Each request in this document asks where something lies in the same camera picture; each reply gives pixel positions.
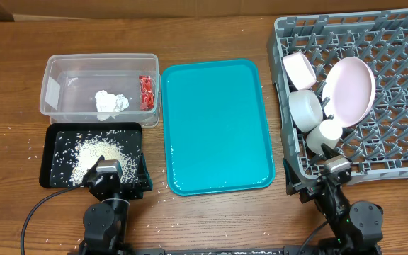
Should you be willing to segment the red snack wrapper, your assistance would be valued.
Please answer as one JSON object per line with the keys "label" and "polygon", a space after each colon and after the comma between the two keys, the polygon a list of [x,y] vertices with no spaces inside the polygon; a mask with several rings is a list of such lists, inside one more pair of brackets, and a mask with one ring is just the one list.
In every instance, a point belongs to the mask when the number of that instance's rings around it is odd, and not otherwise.
{"label": "red snack wrapper", "polygon": [[140,109],[148,111],[154,107],[154,90],[151,76],[140,75]]}

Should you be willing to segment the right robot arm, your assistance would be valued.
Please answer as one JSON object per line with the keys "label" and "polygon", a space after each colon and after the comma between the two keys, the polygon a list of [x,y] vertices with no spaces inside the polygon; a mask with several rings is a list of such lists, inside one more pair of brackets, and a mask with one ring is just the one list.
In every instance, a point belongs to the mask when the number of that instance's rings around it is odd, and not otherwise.
{"label": "right robot arm", "polygon": [[325,221],[300,246],[283,247],[284,254],[381,254],[383,209],[369,201],[351,204],[342,186],[351,179],[351,160],[321,145],[326,161],[317,179],[299,180],[284,159],[286,193],[300,195],[300,202],[314,201]]}

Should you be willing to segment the white paper cup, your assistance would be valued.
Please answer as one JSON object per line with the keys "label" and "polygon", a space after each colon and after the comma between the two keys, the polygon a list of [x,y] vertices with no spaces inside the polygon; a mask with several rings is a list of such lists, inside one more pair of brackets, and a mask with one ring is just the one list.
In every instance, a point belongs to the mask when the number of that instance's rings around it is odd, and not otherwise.
{"label": "white paper cup", "polygon": [[315,154],[324,154],[322,143],[333,149],[342,133],[342,127],[335,120],[324,120],[307,135],[307,147]]}

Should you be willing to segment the rice pile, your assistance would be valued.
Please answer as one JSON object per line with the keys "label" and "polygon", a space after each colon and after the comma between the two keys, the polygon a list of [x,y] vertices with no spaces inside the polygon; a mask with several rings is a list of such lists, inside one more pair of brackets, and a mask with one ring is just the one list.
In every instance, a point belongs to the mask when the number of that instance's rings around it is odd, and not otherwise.
{"label": "rice pile", "polygon": [[72,153],[72,174],[69,182],[81,183],[84,174],[98,161],[100,156],[105,160],[118,160],[122,168],[122,183],[132,183],[138,167],[139,156],[133,154],[122,142],[108,138],[92,138],[78,142]]}

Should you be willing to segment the large white plate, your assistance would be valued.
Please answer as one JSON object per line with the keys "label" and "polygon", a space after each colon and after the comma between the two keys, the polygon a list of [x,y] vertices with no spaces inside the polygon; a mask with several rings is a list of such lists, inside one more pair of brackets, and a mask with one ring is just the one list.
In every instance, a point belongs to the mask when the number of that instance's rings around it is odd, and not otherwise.
{"label": "large white plate", "polygon": [[371,68],[357,57],[339,60],[329,71],[322,90],[328,102],[324,112],[343,128],[362,121],[375,98],[375,77]]}

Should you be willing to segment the grey bowl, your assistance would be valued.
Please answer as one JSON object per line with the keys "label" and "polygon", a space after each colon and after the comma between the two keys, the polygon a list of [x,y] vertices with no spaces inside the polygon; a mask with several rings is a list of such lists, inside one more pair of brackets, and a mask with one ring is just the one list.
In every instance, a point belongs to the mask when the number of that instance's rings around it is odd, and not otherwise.
{"label": "grey bowl", "polygon": [[292,119],[301,132],[309,132],[323,121],[322,107],[311,90],[291,92],[289,109]]}

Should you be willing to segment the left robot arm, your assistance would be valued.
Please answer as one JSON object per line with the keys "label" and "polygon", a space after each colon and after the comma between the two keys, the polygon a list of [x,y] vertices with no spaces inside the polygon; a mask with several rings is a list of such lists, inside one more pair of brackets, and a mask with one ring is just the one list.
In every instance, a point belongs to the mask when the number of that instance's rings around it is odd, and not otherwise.
{"label": "left robot arm", "polygon": [[84,186],[98,199],[83,216],[84,240],[80,254],[135,254],[131,244],[125,242],[128,210],[131,200],[143,198],[153,190],[152,180],[141,156],[135,167],[135,180],[122,182],[120,162],[103,156],[84,175]]}

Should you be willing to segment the small pink plate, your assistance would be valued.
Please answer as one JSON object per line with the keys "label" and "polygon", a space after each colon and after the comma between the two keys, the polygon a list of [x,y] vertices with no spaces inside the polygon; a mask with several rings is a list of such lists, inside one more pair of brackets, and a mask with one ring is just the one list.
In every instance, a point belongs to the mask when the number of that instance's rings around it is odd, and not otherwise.
{"label": "small pink plate", "polygon": [[297,90],[310,89],[317,82],[315,71],[303,53],[296,52],[285,56],[283,65],[289,80]]}

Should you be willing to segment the white tissue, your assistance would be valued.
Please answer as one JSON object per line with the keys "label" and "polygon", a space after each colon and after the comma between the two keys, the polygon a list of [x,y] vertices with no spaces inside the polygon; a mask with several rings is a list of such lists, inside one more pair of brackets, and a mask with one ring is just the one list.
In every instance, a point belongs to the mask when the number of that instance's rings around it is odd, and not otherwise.
{"label": "white tissue", "polygon": [[114,93],[108,93],[106,90],[98,91],[95,95],[97,118],[100,121],[107,120],[109,118],[115,119],[119,112],[124,111],[129,107],[129,99],[122,93],[115,95]]}

